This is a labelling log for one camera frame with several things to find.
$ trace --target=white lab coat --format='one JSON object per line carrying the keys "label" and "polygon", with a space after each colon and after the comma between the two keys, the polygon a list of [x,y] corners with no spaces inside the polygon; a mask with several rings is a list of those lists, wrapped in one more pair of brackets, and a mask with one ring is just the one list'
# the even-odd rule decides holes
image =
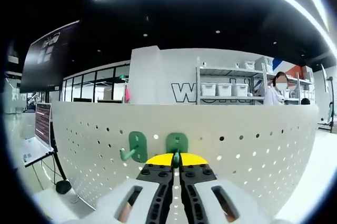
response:
{"label": "white lab coat", "polygon": [[284,96],[275,87],[270,86],[264,97],[264,105],[284,105]]}

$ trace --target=pink object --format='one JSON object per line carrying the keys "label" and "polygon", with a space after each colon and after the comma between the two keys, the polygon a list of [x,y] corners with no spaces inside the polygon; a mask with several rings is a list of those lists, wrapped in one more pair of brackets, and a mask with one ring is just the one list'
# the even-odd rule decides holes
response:
{"label": "pink object", "polygon": [[130,94],[128,92],[127,86],[125,87],[125,103],[128,103],[130,100]]}

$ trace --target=white floor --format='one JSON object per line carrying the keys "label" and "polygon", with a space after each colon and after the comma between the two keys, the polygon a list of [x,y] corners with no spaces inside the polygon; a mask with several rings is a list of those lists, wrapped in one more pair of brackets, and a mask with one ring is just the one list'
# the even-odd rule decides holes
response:
{"label": "white floor", "polygon": [[[26,192],[39,204],[43,205],[43,211],[52,217],[54,223],[61,223],[68,219],[80,219],[93,210],[84,202],[71,204],[65,198],[55,192],[54,162],[48,157],[43,162],[34,164],[33,167],[24,168],[18,145],[24,138],[34,134],[34,119],[31,115],[7,115],[5,124],[9,138],[9,150],[13,153],[14,166],[18,168],[18,174],[26,188]],[[320,202],[329,188],[337,168],[337,134],[326,131],[317,131],[313,150],[306,170],[299,185],[289,201],[276,215],[277,219],[288,220],[292,223],[300,223],[304,220]],[[56,167],[55,181],[62,178]]]}

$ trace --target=person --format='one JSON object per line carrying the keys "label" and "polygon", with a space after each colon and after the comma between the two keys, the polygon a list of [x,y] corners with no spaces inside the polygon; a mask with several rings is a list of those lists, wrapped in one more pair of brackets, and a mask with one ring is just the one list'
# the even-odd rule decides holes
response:
{"label": "person", "polygon": [[288,77],[282,71],[273,79],[272,86],[267,89],[264,105],[284,105],[285,98],[282,92],[288,88]]}
{"label": "person", "polygon": [[310,104],[310,100],[307,99],[307,98],[303,98],[303,99],[301,100],[301,104]]}

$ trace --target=wall-mounted tv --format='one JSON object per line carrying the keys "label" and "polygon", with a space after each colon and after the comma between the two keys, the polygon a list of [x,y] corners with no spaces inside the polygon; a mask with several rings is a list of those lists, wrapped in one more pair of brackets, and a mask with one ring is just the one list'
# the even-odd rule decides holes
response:
{"label": "wall-mounted tv", "polygon": [[53,30],[30,45],[23,67],[21,93],[60,89],[77,24],[78,21]]}

